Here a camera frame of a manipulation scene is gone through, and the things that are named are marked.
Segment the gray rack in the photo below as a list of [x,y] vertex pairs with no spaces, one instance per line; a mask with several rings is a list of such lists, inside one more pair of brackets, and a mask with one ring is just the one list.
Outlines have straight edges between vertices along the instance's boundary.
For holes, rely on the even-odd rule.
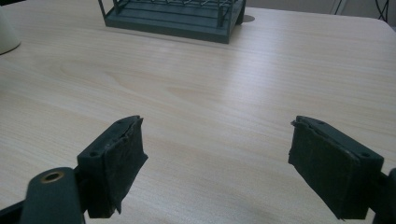
[[228,44],[246,0],[113,0],[106,26]]

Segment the wood grain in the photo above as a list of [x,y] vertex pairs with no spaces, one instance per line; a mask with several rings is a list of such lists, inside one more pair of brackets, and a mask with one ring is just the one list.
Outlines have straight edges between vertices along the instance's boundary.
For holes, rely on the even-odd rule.
[[135,114],[149,159],[122,214],[88,223],[343,223],[287,163],[297,115],[396,167],[396,34],[384,22],[247,8],[255,21],[223,45],[106,28],[93,0],[4,11],[22,44],[0,56],[0,208]]

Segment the cable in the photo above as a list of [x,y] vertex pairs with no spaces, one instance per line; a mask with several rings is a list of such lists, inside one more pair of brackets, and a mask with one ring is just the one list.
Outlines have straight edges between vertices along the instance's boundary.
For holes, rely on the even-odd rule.
[[337,15],[338,9],[340,8],[342,2],[343,2],[343,1],[341,0],[341,1],[338,3],[337,9],[335,10],[334,15]]
[[389,0],[387,0],[387,2],[385,2],[384,7],[381,9],[378,3],[378,0],[375,0],[375,5],[376,5],[376,9],[378,9],[379,12],[379,20],[383,20],[384,22],[388,22],[388,8],[389,8]]

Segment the screw hole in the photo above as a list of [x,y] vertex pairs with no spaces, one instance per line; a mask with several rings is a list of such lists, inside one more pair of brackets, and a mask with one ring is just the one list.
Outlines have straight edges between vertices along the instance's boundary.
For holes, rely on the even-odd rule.
[[55,181],[61,179],[62,177],[64,177],[64,172],[60,172],[60,171],[52,172],[47,175],[44,175],[41,178],[41,183],[48,184],[51,182],[55,182]]

